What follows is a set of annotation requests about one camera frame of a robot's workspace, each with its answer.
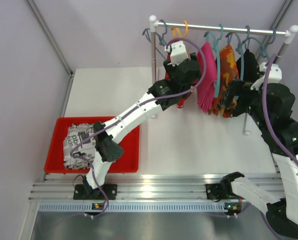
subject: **robotic arm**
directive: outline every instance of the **robotic arm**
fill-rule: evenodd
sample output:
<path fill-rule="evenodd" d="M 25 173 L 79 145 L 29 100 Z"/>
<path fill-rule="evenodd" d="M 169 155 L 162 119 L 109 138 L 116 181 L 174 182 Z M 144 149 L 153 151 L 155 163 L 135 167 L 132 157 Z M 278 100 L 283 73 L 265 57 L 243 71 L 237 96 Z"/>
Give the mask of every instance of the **robotic arm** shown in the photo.
<path fill-rule="evenodd" d="M 94 170 L 90 169 L 83 178 L 83 188 L 88 195 L 92 195 L 97 188 L 95 179 L 99 186 L 103 185 L 111 164 L 123 155 L 123 149 L 119 146 L 122 139 L 151 116 L 187 97 L 196 79 L 201 77 L 196 55 L 188 55 L 183 42 L 171 44 L 171 49 L 171 60 L 164 62 L 169 80 L 155 82 L 140 100 L 114 119 L 94 124 L 94 131 L 101 133 L 96 136 Z M 273 83 L 268 85 L 267 92 L 271 124 L 284 146 L 298 159 L 298 122 L 290 118 L 295 97 L 286 86 L 271 82 Z M 221 189 L 217 188 L 217 191 L 222 191 L 228 198 L 234 195 L 245 198 L 266 215 L 269 224 L 277 233 L 298 239 L 298 166 L 271 137 L 264 121 L 261 83 L 257 84 L 259 86 L 254 87 L 254 83 L 239 79 L 233 81 L 222 96 L 222 105 L 229 106 L 233 98 L 239 97 L 233 116 L 248 113 L 258 125 L 264 141 L 279 165 L 286 198 L 279 198 L 261 189 L 239 172 L 223 177 Z"/>

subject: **folded cloth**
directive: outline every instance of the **folded cloth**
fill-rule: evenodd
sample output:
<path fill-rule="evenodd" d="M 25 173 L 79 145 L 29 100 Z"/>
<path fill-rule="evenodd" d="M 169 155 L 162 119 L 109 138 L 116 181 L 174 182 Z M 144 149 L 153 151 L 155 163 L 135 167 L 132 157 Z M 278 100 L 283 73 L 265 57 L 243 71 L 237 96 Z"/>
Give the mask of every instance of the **folded cloth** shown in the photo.
<path fill-rule="evenodd" d="M 233 99 L 232 104 L 228 108 L 222 107 L 222 95 L 230 83 L 234 79 L 239 78 L 239 72 L 237 63 L 235 61 L 234 51 L 230 45 L 227 45 L 220 51 L 220 64 L 221 64 L 221 84 L 219 96 L 212 102 L 212 109 L 209 110 L 209 114 L 213 113 L 218 115 L 219 112 L 224 118 L 229 118 L 232 115 L 233 108 L 237 105 L 237 100 Z"/>
<path fill-rule="evenodd" d="M 198 105 L 203 112 L 207 113 L 208 110 L 212 109 L 215 93 L 214 83 L 217 81 L 217 66 L 214 62 L 212 48 L 208 42 L 201 47 L 201 51 L 205 56 L 207 68 L 202 83 L 197 87 Z M 197 59 L 201 66 L 201 72 L 203 72 L 205 66 L 200 52 L 198 52 Z"/>
<path fill-rule="evenodd" d="M 241 58 L 237 60 L 237 67 L 239 75 L 241 76 Z M 243 81 L 249 83 L 255 83 L 256 80 L 260 78 L 260 68 L 257 59 L 254 54 L 247 49 L 244 52 L 244 77 Z"/>
<path fill-rule="evenodd" d="M 79 158 L 72 158 L 70 156 L 70 152 L 75 146 L 80 144 L 93 133 L 94 130 L 92 124 L 73 124 L 68 128 L 67 136 L 63 141 L 63 161 L 66 169 L 86 169 L 90 167 L 87 161 Z M 93 162 L 95 155 L 95 139 L 92 138 L 85 142 L 73 153 L 73 155 L 84 157 Z"/>

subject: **red tray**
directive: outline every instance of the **red tray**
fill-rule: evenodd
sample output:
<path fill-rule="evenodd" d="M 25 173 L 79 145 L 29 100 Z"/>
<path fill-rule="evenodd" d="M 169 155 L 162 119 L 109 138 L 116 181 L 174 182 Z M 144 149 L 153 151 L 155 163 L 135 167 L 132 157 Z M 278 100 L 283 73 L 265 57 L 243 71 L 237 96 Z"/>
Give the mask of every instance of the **red tray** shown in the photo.
<path fill-rule="evenodd" d="M 112 119 L 109 116 L 95 117 L 61 117 L 57 120 L 49 148 L 48 157 L 44 166 L 44 171 L 48 174 L 83 174 L 89 172 L 89 169 L 71 170 L 63 165 L 63 140 L 67 136 L 68 127 L 72 124 L 93 124 L 97 121 L 102 123 Z M 124 149 L 123 156 L 109 169 L 110 173 L 135 173 L 139 168 L 139 136 L 140 127 L 132 130 L 120 143 Z"/>

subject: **orange patterned cloth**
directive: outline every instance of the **orange patterned cloth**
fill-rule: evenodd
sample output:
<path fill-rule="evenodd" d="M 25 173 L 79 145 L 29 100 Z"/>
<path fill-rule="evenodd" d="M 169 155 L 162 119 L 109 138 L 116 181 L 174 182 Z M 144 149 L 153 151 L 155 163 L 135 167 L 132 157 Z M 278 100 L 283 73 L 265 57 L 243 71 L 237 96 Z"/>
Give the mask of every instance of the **orange patterned cloth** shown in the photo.
<path fill-rule="evenodd" d="M 220 51 L 220 63 L 221 63 L 221 84 L 219 96 L 215 98 L 212 102 L 212 108 L 209 110 L 209 114 L 214 113 L 216 116 L 221 111 L 224 118 L 229 118 L 232 115 L 233 108 L 237 105 L 237 101 L 234 99 L 232 105 L 228 108 L 222 106 L 222 95 L 225 92 L 230 82 L 234 79 L 239 78 L 239 72 L 237 68 L 237 63 L 234 56 L 234 51 L 230 45 L 227 45 Z"/>

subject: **pink cloth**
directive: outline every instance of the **pink cloth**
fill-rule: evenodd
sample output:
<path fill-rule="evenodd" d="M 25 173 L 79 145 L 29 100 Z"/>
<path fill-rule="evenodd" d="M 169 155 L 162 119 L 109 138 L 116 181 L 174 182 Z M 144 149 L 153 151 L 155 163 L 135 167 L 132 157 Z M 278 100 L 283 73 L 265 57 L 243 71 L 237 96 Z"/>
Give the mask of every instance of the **pink cloth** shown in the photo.
<path fill-rule="evenodd" d="M 215 93 L 214 83 L 217 81 L 217 66 L 213 57 L 212 48 L 208 42 L 201 47 L 201 50 L 205 56 L 207 71 L 202 83 L 197 87 L 198 105 L 203 112 L 207 113 L 208 110 L 212 109 L 212 101 Z M 201 66 L 202 73 L 204 65 L 200 53 L 198 53 L 197 58 Z"/>

